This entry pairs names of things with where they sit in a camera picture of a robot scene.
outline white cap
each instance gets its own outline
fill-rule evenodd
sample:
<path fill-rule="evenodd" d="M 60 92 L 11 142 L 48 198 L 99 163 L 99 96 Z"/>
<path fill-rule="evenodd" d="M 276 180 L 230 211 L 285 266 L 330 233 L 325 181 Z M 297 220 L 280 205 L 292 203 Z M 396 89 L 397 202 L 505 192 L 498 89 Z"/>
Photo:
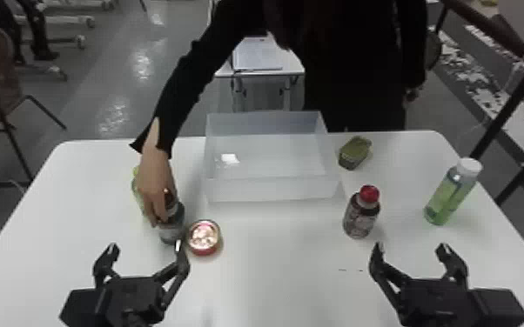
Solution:
<path fill-rule="evenodd" d="M 470 157 L 461 158 L 456 167 L 460 175 L 467 177 L 477 177 L 483 169 L 479 161 Z"/>

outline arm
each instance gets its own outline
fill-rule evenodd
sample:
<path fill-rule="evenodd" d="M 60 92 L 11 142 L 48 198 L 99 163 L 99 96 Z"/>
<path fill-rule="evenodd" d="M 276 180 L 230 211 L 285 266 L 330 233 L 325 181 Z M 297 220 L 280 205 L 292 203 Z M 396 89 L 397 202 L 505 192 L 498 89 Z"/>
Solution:
<path fill-rule="evenodd" d="M 172 144 L 182 124 L 215 71 L 231 55 L 246 32 L 263 25 L 262 22 L 260 1 L 223 0 L 218 4 L 211 24 L 198 41 L 191 43 L 189 53 L 178 61 L 160 95 L 153 116 L 158 118 L 158 134 L 155 136 L 158 149 L 171 155 Z M 141 152 L 149 130 L 150 125 L 131 147 Z"/>
<path fill-rule="evenodd" d="M 402 81 L 407 88 L 425 82 L 425 47 L 427 44 L 427 2 L 396 0 L 402 49 Z"/>

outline cylindrical container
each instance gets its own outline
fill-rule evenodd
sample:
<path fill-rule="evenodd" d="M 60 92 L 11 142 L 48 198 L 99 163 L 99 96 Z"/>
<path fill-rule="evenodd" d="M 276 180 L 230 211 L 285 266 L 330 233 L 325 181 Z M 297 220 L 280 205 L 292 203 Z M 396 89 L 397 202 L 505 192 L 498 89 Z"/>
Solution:
<path fill-rule="evenodd" d="M 158 235 L 164 244 L 174 245 L 185 232 L 185 207 L 170 192 L 165 193 L 167 220 L 158 222 Z"/>
<path fill-rule="evenodd" d="M 349 199 L 343 216 L 343 230 L 355 239 L 366 237 L 372 231 L 380 213 L 380 191 L 373 185 L 364 185 Z"/>
<path fill-rule="evenodd" d="M 136 175 L 138 174 L 138 167 L 135 167 L 132 171 L 133 179 L 131 183 L 132 193 L 136 198 L 138 207 L 143 212 L 144 215 L 144 201 L 138 187 L 136 186 Z M 178 201 L 177 197 L 173 196 L 170 192 L 166 191 L 163 193 L 166 201 L 166 213 L 167 220 L 166 222 L 158 222 L 158 235 L 160 240 L 165 244 L 174 245 L 175 242 L 182 238 L 185 232 L 184 223 L 185 223 L 185 207 L 181 202 Z"/>
<path fill-rule="evenodd" d="M 339 165 L 347 170 L 354 170 L 366 159 L 372 141 L 363 137 L 352 137 L 339 150 Z"/>
<path fill-rule="evenodd" d="M 198 220 L 187 232 L 189 249 L 197 256 L 208 256 L 221 245 L 221 229 L 211 220 Z"/>
<path fill-rule="evenodd" d="M 451 167 L 425 206 L 427 221 L 436 225 L 446 224 L 475 186 L 482 168 L 479 161 L 470 157 L 462 158 L 457 165 Z"/>

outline robotic arm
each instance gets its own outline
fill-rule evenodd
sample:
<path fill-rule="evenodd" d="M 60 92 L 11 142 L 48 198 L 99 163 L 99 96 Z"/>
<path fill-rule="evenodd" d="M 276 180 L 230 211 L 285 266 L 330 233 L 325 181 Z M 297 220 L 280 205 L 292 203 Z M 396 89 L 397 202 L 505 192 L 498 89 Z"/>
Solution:
<path fill-rule="evenodd" d="M 524 309 L 511 290 L 469 290 L 463 259 L 447 244 L 439 245 L 435 252 L 445 265 L 445 274 L 439 279 L 412 279 L 384 261 L 381 243 L 373 247 L 370 275 L 398 312 L 403 326 L 518 327 L 524 324 Z"/>
<path fill-rule="evenodd" d="M 120 249 L 110 244 L 93 266 L 96 287 L 72 290 L 61 320 L 69 327 L 147 327 L 161 322 L 189 275 L 189 261 L 180 240 L 175 253 L 177 260 L 151 277 L 121 277 L 112 269 Z M 173 278 L 165 290 L 163 285 Z"/>

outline person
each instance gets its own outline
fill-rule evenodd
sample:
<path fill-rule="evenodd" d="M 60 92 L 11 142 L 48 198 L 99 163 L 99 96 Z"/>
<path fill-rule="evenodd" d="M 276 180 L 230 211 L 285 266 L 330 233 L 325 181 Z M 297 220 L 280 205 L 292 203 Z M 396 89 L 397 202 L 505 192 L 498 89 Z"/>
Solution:
<path fill-rule="evenodd" d="M 131 144 L 142 153 L 137 183 L 153 226 L 166 217 L 163 192 L 176 193 L 169 159 L 181 125 L 214 72 L 261 27 L 300 59 L 304 110 L 320 110 L 329 131 L 404 129 L 405 91 L 426 76 L 426 0 L 221 0 Z"/>
<path fill-rule="evenodd" d="M 30 49 L 34 54 L 35 60 L 52 61 L 59 57 L 59 53 L 49 49 L 47 40 L 46 22 L 43 13 L 37 9 L 36 0 L 17 0 L 23 8 L 26 19 L 29 21 L 32 31 L 32 45 Z M 14 62 L 18 65 L 26 64 L 21 50 L 23 42 L 23 32 L 14 19 L 12 11 L 4 0 L 0 0 L 0 29 L 2 29 L 12 40 L 14 46 Z"/>

